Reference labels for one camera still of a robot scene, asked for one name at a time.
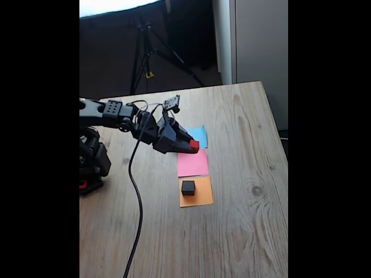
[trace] white wall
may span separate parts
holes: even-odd
[[[236,83],[235,0],[213,0],[218,71],[223,84]]]
[[[261,80],[279,130],[288,129],[288,0],[235,0],[237,82]]]

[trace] tripod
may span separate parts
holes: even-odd
[[[157,54],[158,56],[162,57],[164,60],[172,63],[177,68],[183,70],[184,72],[190,74],[202,87],[205,85],[201,82],[201,80],[198,79],[198,77],[191,71],[190,68],[186,66],[184,61],[179,57],[179,55],[171,49],[170,46],[168,46],[158,35],[157,33],[152,29],[151,23],[146,24],[139,24],[138,26],[138,36],[136,41],[136,48],[135,48],[135,57],[134,57],[134,66],[133,66],[133,72],[132,72],[132,82],[130,85],[130,95],[134,95],[135,91],[138,87],[140,78],[144,75],[146,79],[151,78],[154,76],[153,72],[150,71],[150,65],[149,65],[149,59],[152,54]],[[168,56],[167,54],[161,52],[160,50],[156,48],[152,48],[152,44],[149,37],[149,32],[152,32],[152,34],[155,35],[155,37],[158,38],[158,40],[166,46],[166,48],[173,54],[171,56]],[[140,56],[140,41],[143,37],[143,45],[144,45],[144,54],[143,57]],[[137,70],[137,64],[138,59],[140,59],[140,66]]]

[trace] orange paper square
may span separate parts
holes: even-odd
[[[183,196],[181,194],[181,183],[183,181],[195,182],[195,195]],[[180,207],[201,206],[213,204],[213,191],[211,189],[210,177],[189,177],[179,180]]]

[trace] black cube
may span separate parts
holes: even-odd
[[[181,184],[181,193],[183,195],[195,195],[195,182],[194,181],[183,181]]]

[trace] sticky note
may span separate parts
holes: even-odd
[[[209,165],[205,149],[201,149],[198,153],[193,154],[178,153],[178,177],[208,174]]]
[[[208,147],[208,137],[204,126],[199,127],[198,129],[187,129],[187,132],[194,140],[199,141],[200,149]]]
[[[187,196],[181,194],[181,183],[183,181],[195,182],[195,195]],[[213,204],[213,191],[211,189],[210,177],[183,178],[179,180],[180,207],[201,206],[204,204]]]

